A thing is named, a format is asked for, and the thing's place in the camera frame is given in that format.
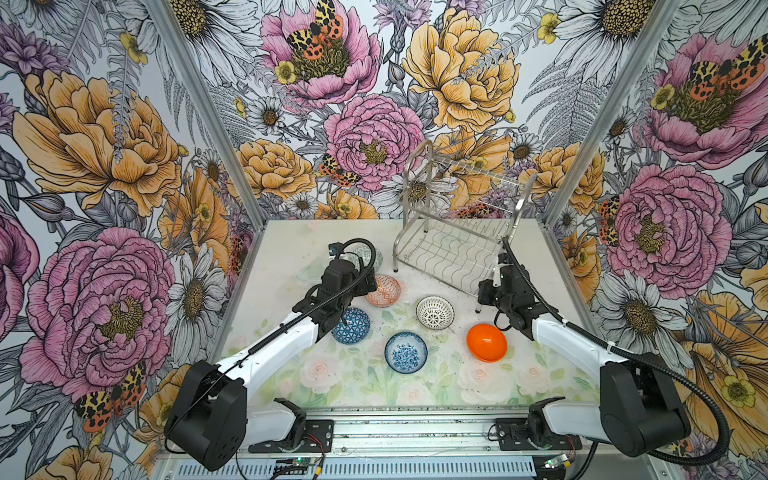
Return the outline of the silver wire dish rack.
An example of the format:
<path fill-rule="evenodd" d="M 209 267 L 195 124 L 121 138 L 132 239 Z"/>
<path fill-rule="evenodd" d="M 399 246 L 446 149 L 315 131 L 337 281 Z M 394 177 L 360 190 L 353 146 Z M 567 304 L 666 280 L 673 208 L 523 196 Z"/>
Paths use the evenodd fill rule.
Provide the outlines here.
<path fill-rule="evenodd" d="M 492 192 L 511 197 L 493 203 L 482 198 L 456 210 L 439 190 L 440 173 L 456 167 L 487 180 Z M 391 247 L 392 269 L 407 266 L 473 297 L 479 283 L 499 280 L 498 255 L 511 242 L 526 207 L 532 203 L 537 176 L 522 182 L 466 160 L 437 154 L 430 140 L 408 156 L 402 172 L 402 227 Z"/>

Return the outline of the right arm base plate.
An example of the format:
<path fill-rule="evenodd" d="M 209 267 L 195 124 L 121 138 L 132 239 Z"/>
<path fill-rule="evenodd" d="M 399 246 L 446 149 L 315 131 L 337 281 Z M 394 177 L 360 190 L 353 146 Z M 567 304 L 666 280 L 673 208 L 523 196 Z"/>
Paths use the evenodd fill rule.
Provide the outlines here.
<path fill-rule="evenodd" d="M 578 436 L 559 435 L 538 420 L 499 418 L 495 421 L 496 441 L 501 451 L 578 451 Z"/>

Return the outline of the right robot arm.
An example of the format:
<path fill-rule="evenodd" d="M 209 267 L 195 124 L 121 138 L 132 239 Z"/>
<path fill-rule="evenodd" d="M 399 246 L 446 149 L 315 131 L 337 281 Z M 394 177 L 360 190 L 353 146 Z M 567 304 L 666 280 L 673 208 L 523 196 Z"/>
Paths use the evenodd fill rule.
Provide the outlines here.
<path fill-rule="evenodd" d="M 560 317 L 539 298 L 514 255 L 499 254 L 493 278 L 479 284 L 478 300 L 505 319 L 502 331 L 515 330 L 555 351 L 598 384 L 595 403 L 552 397 L 531 405 L 524 427 L 533 445 L 580 436 L 637 457 L 690 434 L 690 421 L 663 363 L 651 354 L 621 353 Z"/>

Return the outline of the blue floral bowl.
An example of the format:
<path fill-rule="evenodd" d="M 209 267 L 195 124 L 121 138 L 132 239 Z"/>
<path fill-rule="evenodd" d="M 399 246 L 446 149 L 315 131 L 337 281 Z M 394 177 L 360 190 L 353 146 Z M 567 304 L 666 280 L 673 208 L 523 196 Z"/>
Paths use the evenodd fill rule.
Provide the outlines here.
<path fill-rule="evenodd" d="M 428 359 L 428 347 L 416 333 L 398 332 L 386 343 L 385 361 L 396 373 L 409 375 L 420 371 Z"/>

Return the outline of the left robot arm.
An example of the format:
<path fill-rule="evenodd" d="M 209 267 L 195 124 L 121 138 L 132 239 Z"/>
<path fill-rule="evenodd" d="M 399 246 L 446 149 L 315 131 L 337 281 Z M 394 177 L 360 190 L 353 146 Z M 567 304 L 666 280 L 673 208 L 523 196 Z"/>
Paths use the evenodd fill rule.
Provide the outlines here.
<path fill-rule="evenodd" d="M 249 401 L 289 360 L 331 333 L 353 299 L 376 289 L 373 260 L 334 258 L 320 284 L 268 334 L 215 364 L 201 360 L 188 370 L 164 427 L 166 440 L 209 471 L 242 447 L 298 448 L 306 432 L 302 408 L 276 398 L 249 410 Z"/>

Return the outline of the green patterned bowl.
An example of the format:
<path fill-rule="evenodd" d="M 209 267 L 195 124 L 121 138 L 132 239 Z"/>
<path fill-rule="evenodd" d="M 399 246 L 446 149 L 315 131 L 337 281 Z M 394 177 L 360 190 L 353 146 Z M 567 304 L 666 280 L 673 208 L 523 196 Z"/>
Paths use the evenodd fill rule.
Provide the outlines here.
<path fill-rule="evenodd" d="M 375 248 L 375 259 L 373 260 L 373 272 L 377 274 L 383 265 L 383 255 L 378 248 Z M 351 250 L 346 250 L 340 256 L 341 259 L 351 262 L 356 268 L 362 270 L 366 267 L 372 258 L 372 250 L 365 244 L 355 244 Z"/>

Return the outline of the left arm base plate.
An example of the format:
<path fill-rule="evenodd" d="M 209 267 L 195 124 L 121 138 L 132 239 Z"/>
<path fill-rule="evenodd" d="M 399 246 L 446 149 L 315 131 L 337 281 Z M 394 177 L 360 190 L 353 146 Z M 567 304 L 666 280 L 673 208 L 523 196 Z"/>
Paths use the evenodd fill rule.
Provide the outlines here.
<path fill-rule="evenodd" d="M 292 427 L 287 437 L 279 441 L 251 444 L 249 453 L 329 453 L 332 449 L 335 422 L 330 419 L 310 419 Z"/>

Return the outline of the dark blue patterned bowl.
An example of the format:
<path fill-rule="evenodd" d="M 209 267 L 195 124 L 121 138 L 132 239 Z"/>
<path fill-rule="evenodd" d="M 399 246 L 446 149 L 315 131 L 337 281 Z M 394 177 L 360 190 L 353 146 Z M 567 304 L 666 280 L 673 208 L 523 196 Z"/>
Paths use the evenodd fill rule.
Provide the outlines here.
<path fill-rule="evenodd" d="M 371 328 L 369 315 L 360 308 L 350 307 L 332 330 L 333 338 L 343 345 L 354 345 L 364 340 Z"/>

